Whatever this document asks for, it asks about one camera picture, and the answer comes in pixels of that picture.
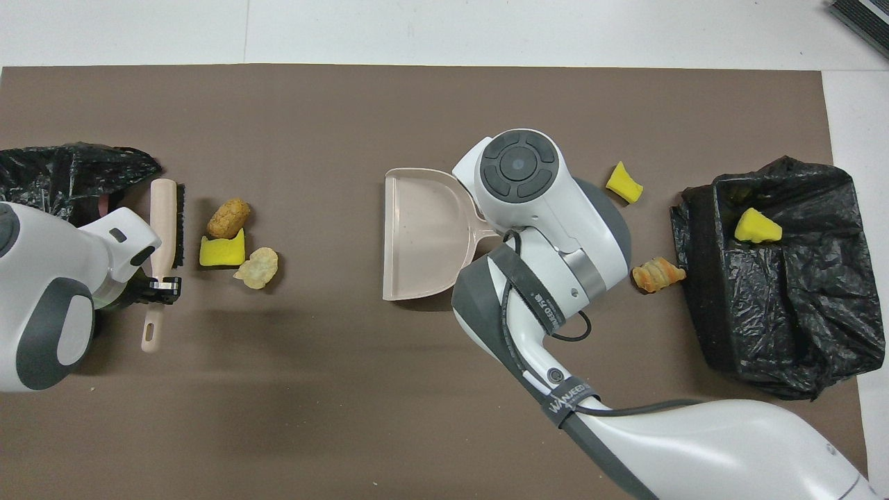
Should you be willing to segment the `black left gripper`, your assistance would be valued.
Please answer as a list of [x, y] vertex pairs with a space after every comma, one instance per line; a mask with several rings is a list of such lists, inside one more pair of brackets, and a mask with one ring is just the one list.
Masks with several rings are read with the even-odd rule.
[[105, 310], [123, 310], [137, 303], [174, 304], [181, 297], [180, 276], [134, 276], [124, 286], [120, 295], [104, 306]]

